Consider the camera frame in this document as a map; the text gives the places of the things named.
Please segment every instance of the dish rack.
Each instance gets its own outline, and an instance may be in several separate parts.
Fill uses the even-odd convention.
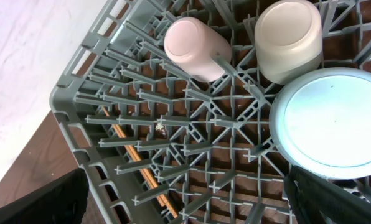
[[[296,223],[283,191],[290,164],[268,129],[270,106],[282,86],[260,74],[253,46],[256,19],[274,2],[107,1],[50,96],[107,223]],[[364,12],[371,1],[313,3],[322,16],[321,67],[371,72],[371,21]],[[226,73],[212,83],[191,79],[163,51],[165,32],[185,16],[200,19],[232,46],[231,63],[213,58]],[[112,124],[128,137],[119,138]],[[127,145],[142,162],[123,166],[132,162]],[[138,172],[145,167],[167,184],[158,193],[169,196],[178,218],[154,199],[157,191]],[[370,180],[345,189],[371,202]],[[135,200],[141,194],[145,200]]]

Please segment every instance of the white countertop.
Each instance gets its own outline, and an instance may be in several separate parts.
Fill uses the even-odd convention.
[[[104,3],[0,1],[0,180],[50,111],[50,92]]]

